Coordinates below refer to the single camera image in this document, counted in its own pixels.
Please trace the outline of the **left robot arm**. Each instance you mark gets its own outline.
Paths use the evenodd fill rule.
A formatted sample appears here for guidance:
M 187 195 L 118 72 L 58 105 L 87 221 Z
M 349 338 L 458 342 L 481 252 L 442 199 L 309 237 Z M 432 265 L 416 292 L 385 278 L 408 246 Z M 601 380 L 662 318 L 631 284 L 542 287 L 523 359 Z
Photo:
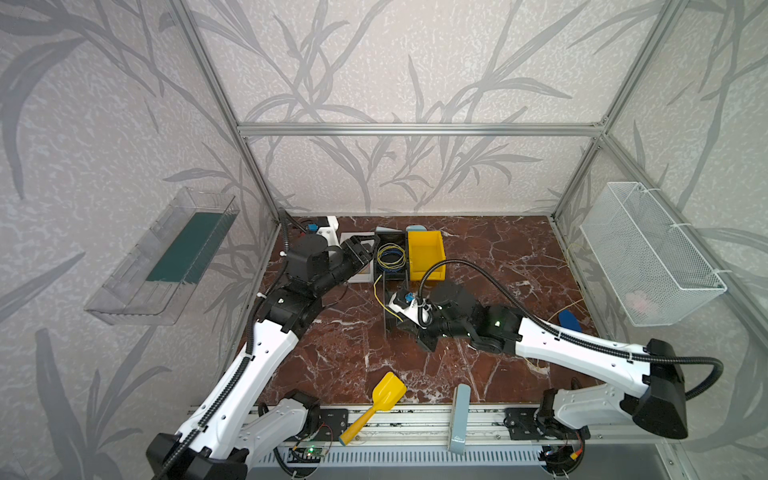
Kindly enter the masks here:
M 315 398 L 293 392 L 254 421 L 247 418 L 272 376 L 324 308 L 324 296 L 374 257 L 376 234 L 337 236 L 329 216 L 284 241 L 275 282 L 259 295 L 247 341 L 212 392 L 173 434 L 157 435 L 146 451 L 156 479 L 244 479 L 254 463 L 283 441 L 311 432 Z

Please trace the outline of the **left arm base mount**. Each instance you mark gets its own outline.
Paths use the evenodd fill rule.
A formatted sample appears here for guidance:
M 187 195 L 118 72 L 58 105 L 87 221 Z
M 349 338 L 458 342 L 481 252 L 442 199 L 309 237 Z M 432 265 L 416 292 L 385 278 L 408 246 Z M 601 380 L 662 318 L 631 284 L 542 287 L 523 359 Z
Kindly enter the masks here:
M 325 408 L 315 406 L 307 414 L 304 426 L 298 434 L 287 441 L 319 440 L 333 442 L 349 424 L 349 410 L 346 408 Z

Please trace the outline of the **yellow plastic scoop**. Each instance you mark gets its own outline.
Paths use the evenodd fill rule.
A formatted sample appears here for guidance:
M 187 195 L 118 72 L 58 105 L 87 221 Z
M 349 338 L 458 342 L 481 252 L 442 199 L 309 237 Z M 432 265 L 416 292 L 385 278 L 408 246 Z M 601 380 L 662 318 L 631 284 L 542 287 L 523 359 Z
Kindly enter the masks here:
M 339 442 L 344 446 L 349 445 L 376 413 L 390 411 L 406 392 L 406 385 L 397 375 L 386 373 L 373 390 L 372 406 L 340 435 Z

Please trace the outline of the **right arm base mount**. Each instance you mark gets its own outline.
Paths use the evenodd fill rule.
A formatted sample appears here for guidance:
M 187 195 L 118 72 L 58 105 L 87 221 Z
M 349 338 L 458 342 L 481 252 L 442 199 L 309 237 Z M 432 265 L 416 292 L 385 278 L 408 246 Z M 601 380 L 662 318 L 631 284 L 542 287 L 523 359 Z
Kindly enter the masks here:
M 504 410 L 503 426 L 513 441 L 530 440 L 589 440 L 587 427 L 574 430 L 556 420 L 542 422 L 537 418 L 537 407 L 511 407 Z

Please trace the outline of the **grey perforated cable spool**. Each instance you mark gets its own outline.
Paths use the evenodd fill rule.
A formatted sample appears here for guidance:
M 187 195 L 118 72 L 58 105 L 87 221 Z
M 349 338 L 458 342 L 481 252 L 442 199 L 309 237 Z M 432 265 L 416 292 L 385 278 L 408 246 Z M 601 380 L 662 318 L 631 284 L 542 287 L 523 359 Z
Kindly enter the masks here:
M 381 276 L 379 276 L 377 279 L 374 278 L 374 280 L 377 283 L 377 293 L 379 294 L 378 298 L 382 301 L 382 303 L 385 305 L 390 297 L 398 290 L 401 286 L 406 286 L 409 281 L 409 264 L 408 264 L 408 279 L 405 281 L 384 281 Z

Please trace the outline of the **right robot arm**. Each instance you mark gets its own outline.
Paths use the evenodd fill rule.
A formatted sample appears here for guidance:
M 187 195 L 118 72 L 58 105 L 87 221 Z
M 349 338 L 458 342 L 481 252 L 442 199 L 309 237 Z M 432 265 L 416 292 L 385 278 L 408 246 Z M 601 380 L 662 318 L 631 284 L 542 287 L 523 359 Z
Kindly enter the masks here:
M 550 389 L 536 414 L 549 435 L 593 424 L 629 424 L 669 439 L 689 435 L 688 401 L 713 387 L 724 373 L 721 360 L 678 356 L 671 344 L 646 345 L 600 339 L 532 314 L 492 274 L 468 262 L 506 304 L 484 305 L 463 285 L 442 281 L 430 291 L 399 288 L 382 305 L 426 351 L 442 338 L 461 338 L 482 352 L 543 360 L 599 380 L 595 387 Z

